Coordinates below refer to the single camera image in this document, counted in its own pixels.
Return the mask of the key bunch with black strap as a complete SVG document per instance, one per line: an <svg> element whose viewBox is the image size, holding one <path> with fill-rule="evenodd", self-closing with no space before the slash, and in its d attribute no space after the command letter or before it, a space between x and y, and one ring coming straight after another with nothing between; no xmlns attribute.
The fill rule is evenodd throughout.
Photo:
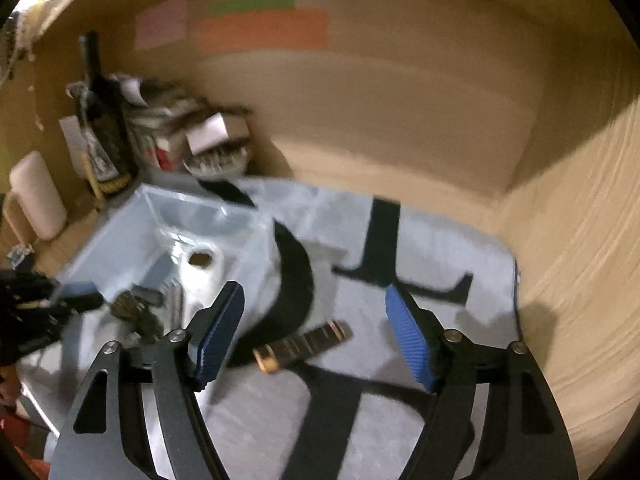
<svg viewBox="0 0 640 480"><path fill-rule="evenodd" d="M163 336L163 325L152 308L163 307L164 295L157 289L132 285L120 292L111 303L114 318L128 323L144 344L150 344Z"/></svg>

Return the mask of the silver metal pen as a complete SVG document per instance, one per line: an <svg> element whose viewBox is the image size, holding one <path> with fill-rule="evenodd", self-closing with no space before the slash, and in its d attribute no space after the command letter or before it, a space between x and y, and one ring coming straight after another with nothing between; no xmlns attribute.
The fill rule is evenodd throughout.
<svg viewBox="0 0 640 480"><path fill-rule="evenodd" d="M168 330L178 330L178 328L182 327L183 308L183 287L178 280L173 280L167 292L167 309L169 313Z"/></svg>

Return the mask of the clear plastic storage box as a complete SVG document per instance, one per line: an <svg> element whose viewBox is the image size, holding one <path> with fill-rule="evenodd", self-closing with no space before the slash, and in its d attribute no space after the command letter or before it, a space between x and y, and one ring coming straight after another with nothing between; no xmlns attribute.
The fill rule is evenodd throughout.
<svg viewBox="0 0 640 480"><path fill-rule="evenodd" d="M243 286L245 307L236 332L247 333L266 312L259 296L274 256L272 228L272 219L256 208L152 185L138 188L108 214L58 274L63 283L92 281L105 304L73 318L59 342L21 364L26 396L50 431L61 431L82 378L103 345L130 341L130 329L111 315L110 304L132 285L167 295L171 282L179 281L182 256L192 247L216 245L224 254L222 284ZM153 313L169 332L167 304Z"/></svg>

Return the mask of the white handheld massager device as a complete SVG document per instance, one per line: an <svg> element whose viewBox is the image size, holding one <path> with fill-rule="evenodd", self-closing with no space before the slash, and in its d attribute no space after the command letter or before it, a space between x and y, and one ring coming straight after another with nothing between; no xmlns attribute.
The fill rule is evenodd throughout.
<svg viewBox="0 0 640 480"><path fill-rule="evenodd" d="M222 287L224 254L216 245L190 248L181 258L178 277L183 289L184 318L210 307Z"/></svg>

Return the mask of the white handwritten paper note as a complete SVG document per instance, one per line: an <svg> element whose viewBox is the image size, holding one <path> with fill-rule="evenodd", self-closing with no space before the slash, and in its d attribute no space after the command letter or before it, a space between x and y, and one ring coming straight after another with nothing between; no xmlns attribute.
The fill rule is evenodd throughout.
<svg viewBox="0 0 640 480"><path fill-rule="evenodd" d="M68 152L70 153L73 170L81 180L87 181L88 177L84 163L86 142L78 118L75 115L63 117L58 121L58 124L62 130Z"/></svg>

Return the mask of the grey rug with black letters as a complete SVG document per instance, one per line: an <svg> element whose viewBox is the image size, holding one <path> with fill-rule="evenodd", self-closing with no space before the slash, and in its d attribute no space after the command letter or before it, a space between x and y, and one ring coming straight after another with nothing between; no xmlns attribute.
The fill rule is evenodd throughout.
<svg viewBox="0 0 640 480"><path fill-rule="evenodd" d="M273 221L259 304L220 378L198 398L233 479L395 479L430 397L411 377L385 312L398 282L442 325L480 344L518 336L518 266L498 238L401 204L293 180L246 178L168 190L256 208ZM253 349L329 320L352 338L263 373Z"/></svg>

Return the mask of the dark wine bottle elephant label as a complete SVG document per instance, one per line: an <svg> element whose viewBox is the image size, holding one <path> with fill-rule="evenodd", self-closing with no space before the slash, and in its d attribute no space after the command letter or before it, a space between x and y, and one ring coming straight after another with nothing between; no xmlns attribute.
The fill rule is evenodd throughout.
<svg viewBox="0 0 640 480"><path fill-rule="evenodd" d="M102 73L98 33L79 37L84 61L84 84L79 110L87 142L92 175L106 196L126 191L138 175L138 165L128 136L122 94L116 81Z"/></svg>

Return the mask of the white bowl of stones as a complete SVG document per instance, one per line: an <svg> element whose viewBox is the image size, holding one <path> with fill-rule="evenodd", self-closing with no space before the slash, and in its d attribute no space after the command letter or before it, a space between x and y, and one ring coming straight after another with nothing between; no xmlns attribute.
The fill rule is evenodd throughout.
<svg viewBox="0 0 640 480"><path fill-rule="evenodd" d="M250 150L240 148L213 148L192 156L183 162L186 171L198 180L214 182L234 180L244 176L250 161Z"/></svg>

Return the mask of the white card box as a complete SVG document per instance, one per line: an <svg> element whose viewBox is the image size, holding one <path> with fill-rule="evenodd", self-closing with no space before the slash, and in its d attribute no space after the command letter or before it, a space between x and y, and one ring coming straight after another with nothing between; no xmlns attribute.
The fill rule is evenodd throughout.
<svg viewBox="0 0 640 480"><path fill-rule="evenodd" d="M244 117L224 113L210 116L186 132L186 140L194 156L218 145L244 141L249 137L250 129Z"/></svg>

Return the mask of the pink sticky note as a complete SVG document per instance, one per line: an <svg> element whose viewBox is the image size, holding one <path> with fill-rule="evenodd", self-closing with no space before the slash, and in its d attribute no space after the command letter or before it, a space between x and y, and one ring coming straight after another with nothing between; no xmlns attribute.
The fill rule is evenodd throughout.
<svg viewBox="0 0 640 480"><path fill-rule="evenodd" d="M161 47L188 36L189 0L166 0L150 6L134 19L134 48Z"/></svg>

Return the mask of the green sticky note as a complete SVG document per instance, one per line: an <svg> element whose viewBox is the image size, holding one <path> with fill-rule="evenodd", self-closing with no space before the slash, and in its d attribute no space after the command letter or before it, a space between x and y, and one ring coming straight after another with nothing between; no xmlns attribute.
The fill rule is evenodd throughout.
<svg viewBox="0 0 640 480"><path fill-rule="evenodd" d="M224 16L235 13L260 12L269 10L292 10L295 0L215 0L208 14Z"/></svg>

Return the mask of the orange sticky note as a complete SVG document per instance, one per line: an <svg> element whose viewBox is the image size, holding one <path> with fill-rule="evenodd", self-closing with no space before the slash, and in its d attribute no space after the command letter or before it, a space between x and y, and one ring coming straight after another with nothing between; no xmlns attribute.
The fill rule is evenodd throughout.
<svg viewBox="0 0 640 480"><path fill-rule="evenodd" d="M203 52L324 50L329 13L322 9L274 9L206 18L194 37Z"/></svg>

